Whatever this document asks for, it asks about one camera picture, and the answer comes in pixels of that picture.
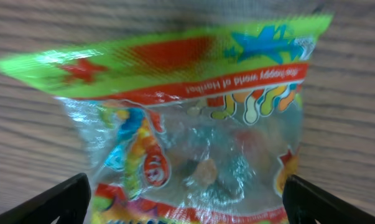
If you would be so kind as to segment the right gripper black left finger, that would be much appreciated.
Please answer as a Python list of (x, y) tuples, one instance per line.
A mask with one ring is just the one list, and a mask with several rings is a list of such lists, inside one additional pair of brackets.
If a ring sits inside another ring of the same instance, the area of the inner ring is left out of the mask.
[(88, 177), (79, 173), (0, 214), (0, 224), (83, 224), (90, 198)]

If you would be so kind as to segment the green Haribo gummy bag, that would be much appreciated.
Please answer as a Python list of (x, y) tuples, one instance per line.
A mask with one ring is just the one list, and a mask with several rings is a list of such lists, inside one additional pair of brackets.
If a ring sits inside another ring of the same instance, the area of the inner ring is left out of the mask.
[(287, 223), (302, 83), (332, 21), (313, 14), (18, 55), (93, 166), (92, 223)]

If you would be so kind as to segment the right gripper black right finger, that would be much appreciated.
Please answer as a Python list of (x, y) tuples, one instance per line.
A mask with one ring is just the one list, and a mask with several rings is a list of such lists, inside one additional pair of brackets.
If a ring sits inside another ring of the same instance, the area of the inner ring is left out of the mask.
[(297, 175), (287, 178), (282, 202), (290, 224), (375, 224), (375, 216)]

